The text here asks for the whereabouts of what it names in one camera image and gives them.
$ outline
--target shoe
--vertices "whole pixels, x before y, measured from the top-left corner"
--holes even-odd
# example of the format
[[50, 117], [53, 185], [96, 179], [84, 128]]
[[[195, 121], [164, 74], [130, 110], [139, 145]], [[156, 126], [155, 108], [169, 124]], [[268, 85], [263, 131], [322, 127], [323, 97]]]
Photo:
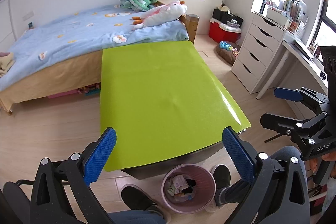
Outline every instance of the shoe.
[[161, 215], [167, 224], [171, 221], [171, 214], [136, 185], [125, 185], [121, 189], [121, 199], [131, 210], [150, 211]]
[[[212, 174], [213, 178], [216, 182], [216, 191], [222, 188], [230, 187], [231, 183], [231, 174], [229, 168], [227, 168], [224, 164], [219, 164], [214, 166], [210, 173]], [[216, 204], [215, 199], [211, 200], [208, 206], [206, 206], [205, 210], [208, 213], [214, 213], [222, 208], [223, 205], [218, 206]]]

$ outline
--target pink plush toy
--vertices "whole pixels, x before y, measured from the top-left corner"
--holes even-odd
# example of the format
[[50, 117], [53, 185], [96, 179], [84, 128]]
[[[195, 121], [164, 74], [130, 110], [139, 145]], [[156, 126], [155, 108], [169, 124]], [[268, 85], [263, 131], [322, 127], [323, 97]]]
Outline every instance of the pink plush toy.
[[143, 14], [140, 17], [133, 17], [133, 25], [136, 29], [143, 27], [159, 26], [163, 23], [174, 21], [187, 11], [184, 1], [175, 1], [168, 5], [158, 6]]

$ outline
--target orange plush foot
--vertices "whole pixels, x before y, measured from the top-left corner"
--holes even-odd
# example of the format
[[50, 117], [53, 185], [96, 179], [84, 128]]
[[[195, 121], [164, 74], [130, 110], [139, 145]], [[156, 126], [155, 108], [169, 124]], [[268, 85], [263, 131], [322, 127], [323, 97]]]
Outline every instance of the orange plush foot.
[[134, 22], [133, 22], [133, 25], [137, 25], [137, 24], [141, 24], [143, 22], [143, 20], [135, 20]]

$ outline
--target blue bedspread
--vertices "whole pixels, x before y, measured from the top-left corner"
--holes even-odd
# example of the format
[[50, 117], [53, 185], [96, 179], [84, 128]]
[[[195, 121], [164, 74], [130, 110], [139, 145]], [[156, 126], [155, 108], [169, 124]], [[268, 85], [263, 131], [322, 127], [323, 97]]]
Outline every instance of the blue bedspread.
[[[28, 30], [9, 49], [14, 53], [16, 62], [0, 78], [0, 91], [39, 70], [90, 52], [134, 43], [189, 39], [184, 25], [179, 21], [134, 30], [131, 19], [139, 15], [132, 10], [109, 5]], [[116, 43], [121, 42], [116, 38], [119, 35], [127, 41]]]

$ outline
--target jeans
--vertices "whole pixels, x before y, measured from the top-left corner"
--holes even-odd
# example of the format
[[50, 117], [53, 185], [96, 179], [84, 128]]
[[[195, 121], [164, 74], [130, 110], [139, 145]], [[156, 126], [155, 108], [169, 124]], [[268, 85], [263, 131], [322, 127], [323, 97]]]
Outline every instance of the jeans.
[[108, 215], [115, 224], [166, 224], [163, 217], [148, 211], [130, 210]]
[[[288, 161], [290, 160], [291, 157], [296, 157], [299, 160], [303, 175], [305, 177], [305, 181], [307, 181], [305, 164], [301, 160], [300, 155], [301, 152], [297, 150], [297, 148], [293, 146], [285, 146], [281, 148], [279, 151], [275, 152], [271, 156], [271, 158], [274, 160]], [[215, 194], [216, 205], [221, 206], [226, 203], [242, 202], [246, 194], [248, 193], [250, 187], [251, 186], [248, 182], [239, 180], [229, 188], [222, 188], [216, 190]]]

